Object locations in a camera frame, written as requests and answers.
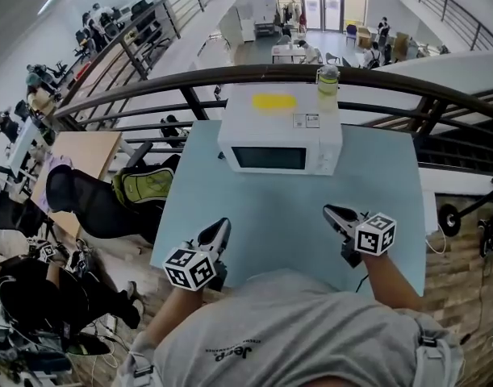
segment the white microwave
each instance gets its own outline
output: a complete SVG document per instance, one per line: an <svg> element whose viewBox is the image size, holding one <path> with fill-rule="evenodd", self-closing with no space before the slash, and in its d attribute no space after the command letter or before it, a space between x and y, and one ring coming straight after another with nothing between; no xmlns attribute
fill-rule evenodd
<svg viewBox="0 0 493 387"><path fill-rule="evenodd" d="M223 112L218 144L237 172L332 175L343 137L337 107L320 112L308 84L235 85ZM295 98L290 110L258 110L253 97Z"/></svg>

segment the ceiling light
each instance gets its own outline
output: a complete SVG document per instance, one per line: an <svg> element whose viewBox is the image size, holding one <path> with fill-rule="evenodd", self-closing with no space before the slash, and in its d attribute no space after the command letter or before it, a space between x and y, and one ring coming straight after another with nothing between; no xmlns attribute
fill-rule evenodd
<svg viewBox="0 0 493 387"><path fill-rule="evenodd" d="M41 15L42 13L44 13L44 11L47 9L47 7L52 3L52 0L47 0L45 2L45 4L42 6L42 8L40 9L40 11L38 12L38 15Z"/></svg>

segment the red object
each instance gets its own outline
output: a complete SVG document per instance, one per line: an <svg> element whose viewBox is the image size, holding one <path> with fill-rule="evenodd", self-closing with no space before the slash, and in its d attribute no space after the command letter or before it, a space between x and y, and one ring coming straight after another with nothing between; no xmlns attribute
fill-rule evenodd
<svg viewBox="0 0 493 387"><path fill-rule="evenodd" d="M88 67L90 66L90 64L91 64L91 63L92 63L92 62L91 62L91 61L89 61L87 64L85 64L85 65L81 68L81 70L80 70L79 72L77 72L77 75L76 75L76 77L75 77L75 79L76 79L77 81L79 80L79 78L81 77L81 75L82 75L82 74L83 74L83 73L84 73L84 72L88 69Z"/></svg>

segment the black backpack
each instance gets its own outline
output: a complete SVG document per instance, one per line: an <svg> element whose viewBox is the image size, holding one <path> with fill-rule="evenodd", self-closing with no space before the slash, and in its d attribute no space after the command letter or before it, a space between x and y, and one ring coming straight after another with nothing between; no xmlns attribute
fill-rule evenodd
<svg viewBox="0 0 493 387"><path fill-rule="evenodd" d="M381 59L381 52L378 53L377 59L375 59L375 53L373 50L370 50L372 53L373 59L370 60L369 64L366 66L367 69L376 69L379 67L381 64L379 63L379 60Z"/></svg>

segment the wheel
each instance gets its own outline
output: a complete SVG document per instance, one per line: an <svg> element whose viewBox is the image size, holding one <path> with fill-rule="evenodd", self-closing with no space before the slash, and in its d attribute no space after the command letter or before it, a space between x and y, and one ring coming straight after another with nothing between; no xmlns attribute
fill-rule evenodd
<svg viewBox="0 0 493 387"><path fill-rule="evenodd" d="M457 209L450 205L443 205L438 212L438 223L446 236L455 236L462 227L462 219Z"/></svg>

